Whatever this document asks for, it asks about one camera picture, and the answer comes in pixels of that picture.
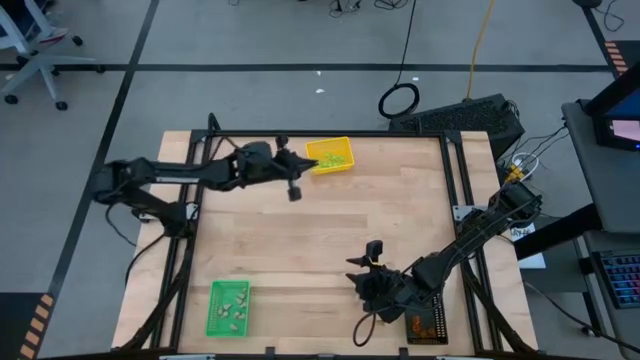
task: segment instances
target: black keyboard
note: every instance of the black keyboard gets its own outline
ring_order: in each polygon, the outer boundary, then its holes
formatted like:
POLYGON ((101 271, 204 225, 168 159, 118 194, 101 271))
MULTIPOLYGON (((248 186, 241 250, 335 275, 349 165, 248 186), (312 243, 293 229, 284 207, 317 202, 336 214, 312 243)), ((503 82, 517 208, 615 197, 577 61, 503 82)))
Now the black keyboard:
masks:
POLYGON ((616 308, 640 307, 640 249, 596 252, 594 258, 616 308))

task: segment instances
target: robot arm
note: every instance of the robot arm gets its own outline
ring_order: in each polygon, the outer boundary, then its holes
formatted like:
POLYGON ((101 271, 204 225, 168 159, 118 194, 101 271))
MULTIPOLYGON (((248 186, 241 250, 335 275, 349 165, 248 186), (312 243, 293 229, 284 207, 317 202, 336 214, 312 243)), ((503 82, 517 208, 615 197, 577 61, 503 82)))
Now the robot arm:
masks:
POLYGON ((384 322, 393 322, 407 307, 424 309, 431 304, 453 267, 510 226, 530 224, 540 213, 541 204, 541 197, 521 183, 506 184, 491 197, 487 210, 475 209, 459 222, 458 239, 441 252, 420 257, 400 272, 378 264, 382 241, 375 240, 367 244, 365 256, 347 259, 352 264, 368 267, 369 272, 347 274, 347 277, 364 300, 365 312, 377 314, 384 322))
POLYGON ((317 164, 315 160, 299 157, 286 148, 287 138, 276 138, 278 150, 272 156, 271 146, 252 142, 233 146, 231 154, 202 165, 164 163, 138 158, 133 161, 114 161, 106 164, 93 176, 93 199, 106 205, 122 203, 134 214, 158 218, 168 236, 185 236, 189 231, 184 204, 167 203, 141 189, 147 184, 202 184, 213 191, 231 191, 275 180, 289 184, 289 200, 302 198, 295 181, 303 172, 317 164))

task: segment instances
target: yellow tray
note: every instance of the yellow tray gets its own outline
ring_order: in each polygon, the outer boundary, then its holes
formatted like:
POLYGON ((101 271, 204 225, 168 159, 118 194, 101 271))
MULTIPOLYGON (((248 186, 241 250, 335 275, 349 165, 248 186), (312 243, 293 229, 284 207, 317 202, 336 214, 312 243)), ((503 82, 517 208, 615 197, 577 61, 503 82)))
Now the yellow tray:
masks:
POLYGON ((315 175, 349 170, 355 165, 348 137, 311 141, 305 144, 307 157, 318 160, 319 165, 311 171, 315 175))

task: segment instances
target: green tray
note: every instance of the green tray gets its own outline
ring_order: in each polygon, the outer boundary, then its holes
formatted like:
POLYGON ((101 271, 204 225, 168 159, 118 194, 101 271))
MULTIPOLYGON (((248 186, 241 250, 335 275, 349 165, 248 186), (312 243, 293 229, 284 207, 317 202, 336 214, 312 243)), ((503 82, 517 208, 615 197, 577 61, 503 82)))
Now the green tray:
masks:
POLYGON ((205 331, 207 336, 247 336, 250 290, 248 281, 217 280, 211 284, 209 315, 205 331), (239 300, 242 300, 244 307, 239 303, 239 300), (224 314, 219 315, 220 311, 226 311, 228 315, 226 317, 224 314), (244 318, 236 318, 236 313, 244 315, 244 318))

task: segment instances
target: orange striped tape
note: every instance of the orange striped tape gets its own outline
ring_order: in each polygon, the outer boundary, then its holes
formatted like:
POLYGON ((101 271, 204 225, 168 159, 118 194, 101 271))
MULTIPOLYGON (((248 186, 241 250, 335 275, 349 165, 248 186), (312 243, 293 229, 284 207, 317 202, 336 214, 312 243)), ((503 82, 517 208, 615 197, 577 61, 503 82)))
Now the orange striped tape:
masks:
POLYGON ((20 355, 26 359, 35 359, 44 337, 46 323, 49 322, 53 306, 53 297, 48 294, 42 295, 40 304, 36 306, 35 315, 31 319, 31 327, 24 336, 24 343, 20 348, 20 355))

